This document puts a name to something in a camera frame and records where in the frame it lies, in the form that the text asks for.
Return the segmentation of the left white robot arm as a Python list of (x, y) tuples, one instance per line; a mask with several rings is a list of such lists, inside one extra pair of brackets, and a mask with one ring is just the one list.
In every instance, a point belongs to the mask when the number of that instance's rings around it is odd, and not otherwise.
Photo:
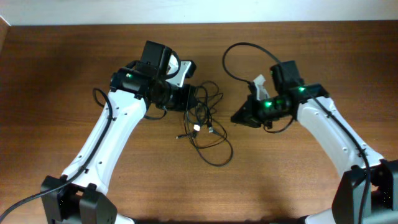
[(113, 73), (105, 105), (88, 139), (59, 178), (41, 185), (48, 223), (135, 223), (107, 198), (118, 159), (150, 105), (164, 112), (195, 105), (194, 87), (184, 80), (196, 65), (171, 48), (147, 41), (141, 58)]

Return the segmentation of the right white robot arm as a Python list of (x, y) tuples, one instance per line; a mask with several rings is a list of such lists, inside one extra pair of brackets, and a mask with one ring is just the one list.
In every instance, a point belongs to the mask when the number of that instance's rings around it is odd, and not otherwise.
[(270, 71), (277, 96), (268, 95), (259, 75), (231, 122), (268, 131), (274, 121), (291, 116), (318, 141), (341, 178), (331, 208), (297, 223), (397, 223), (397, 161), (363, 141), (320, 84), (304, 83), (294, 61)]

